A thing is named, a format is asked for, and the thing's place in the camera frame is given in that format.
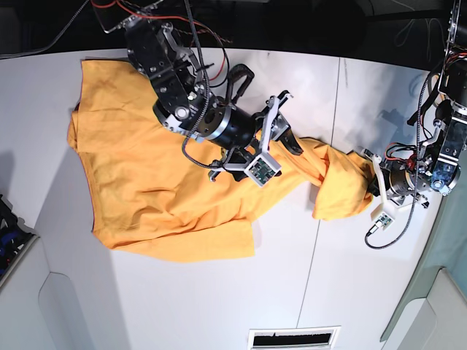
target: orange cloth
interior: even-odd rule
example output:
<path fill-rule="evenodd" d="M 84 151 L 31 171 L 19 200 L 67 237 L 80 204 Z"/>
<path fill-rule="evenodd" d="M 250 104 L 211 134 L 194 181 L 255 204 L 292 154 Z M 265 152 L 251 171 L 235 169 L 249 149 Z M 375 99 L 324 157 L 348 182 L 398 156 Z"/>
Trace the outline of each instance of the orange cloth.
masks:
<path fill-rule="evenodd" d="M 211 183 L 183 156 L 183 137 L 161 127 L 157 96 L 130 64 L 83 61 L 82 70 L 68 142 L 88 178 L 94 235 L 110 249 L 179 262 L 252 256 L 251 222 L 304 181 L 321 187 L 316 219 L 355 215 L 371 202 L 369 163 L 313 139 L 299 141 L 300 157 L 272 142 L 282 175 L 263 188 L 230 174 Z M 203 163 L 220 157 L 207 141 L 191 141 L 188 151 Z"/>

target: vent grille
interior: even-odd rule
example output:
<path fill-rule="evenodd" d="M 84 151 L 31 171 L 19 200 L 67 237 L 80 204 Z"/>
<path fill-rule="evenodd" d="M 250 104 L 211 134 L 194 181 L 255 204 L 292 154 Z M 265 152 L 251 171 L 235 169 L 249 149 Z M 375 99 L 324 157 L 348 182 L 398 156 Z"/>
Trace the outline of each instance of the vent grille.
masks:
<path fill-rule="evenodd" d="M 251 330 L 248 338 L 248 350 L 332 349 L 339 331 L 340 327 Z"/>

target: white tabletop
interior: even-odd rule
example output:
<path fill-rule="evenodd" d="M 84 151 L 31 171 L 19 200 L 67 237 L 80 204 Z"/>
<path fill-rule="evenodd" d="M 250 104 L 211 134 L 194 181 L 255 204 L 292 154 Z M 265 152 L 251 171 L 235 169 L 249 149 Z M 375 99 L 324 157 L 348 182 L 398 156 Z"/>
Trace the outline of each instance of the white tabletop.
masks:
<path fill-rule="evenodd" d="M 390 141 L 413 139 L 414 130 L 401 126 L 416 108 L 421 71 L 288 52 L 228 54 L 232 65 L 255 72 L 240 107 L 259 111 L 270 95 L 289 90 L 295 98 L 281 111 L 298 136 L 380 154 Z M 66 132 L 80 99 L 80 60 L 124 55 L 102 50 L 0 61 L 0 193 L 42 236 L 50 270 L 73 281 L 96 348 L 237 350 L 246 348 L 251 328 L 341 325 L 338 348 L 380 349 L 439 196 L 429 210 L 416 211 L 403 240 L 381 252 L 363 243 L 370 209 L 313 220 L 316 190 L 308 184 L 253 224 L 255 257 L 176 264 L 109 251 L 90 232 L 88 185 Z M 215 63 L 222 58 L 217 49 L 204 55 Z M 374 243 L 396 236 L 404 218 L 394 225 Z"/>

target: white table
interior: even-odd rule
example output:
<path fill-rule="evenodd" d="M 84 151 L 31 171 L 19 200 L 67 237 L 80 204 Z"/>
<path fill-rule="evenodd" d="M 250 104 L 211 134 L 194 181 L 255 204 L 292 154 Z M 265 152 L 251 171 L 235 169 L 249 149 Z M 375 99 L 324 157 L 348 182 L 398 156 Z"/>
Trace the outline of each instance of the white table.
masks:
<path fill-rule="evenodd" d="M 414 133 L 404 128 L 406 138 L 391 139 L 381 127 L 400 132 L 391 120 L 401 115 L 400 126 L 415 110 L 421 71 L 287 52 L 228 54 L 232 65 L 255 72 L 239 105 L 256 112 L 270 95 L 289 90 L 295 98 L 281 111 L 298 136 L 346 152 L 381 151 Z M 379 337 L 421 255 L 439 196 L 429 210 L 416 211 L 403 240 L 381 252 L 363 243 L 370 209 L 318 222 L 311 218 L 316 191 L 307 184 L 253 224 L 256 256 L 247 259 L 183 265 L 113 252 L 93 237 L 88 185 L 66 132 L 80 99 L 80 60 L 124 55 L 0 61 L 0 191 L 42 236 L 50 270 L 73 281 L 96 349 L 237 350 L 246 348 L 251 328 L 334 325 L 342 326 L 338 349 L 382 348 Z M 222 54 L 206 49 L 205 57 L 217 63 Z M 393 235 L 404 225 L 395 223 Z"/>

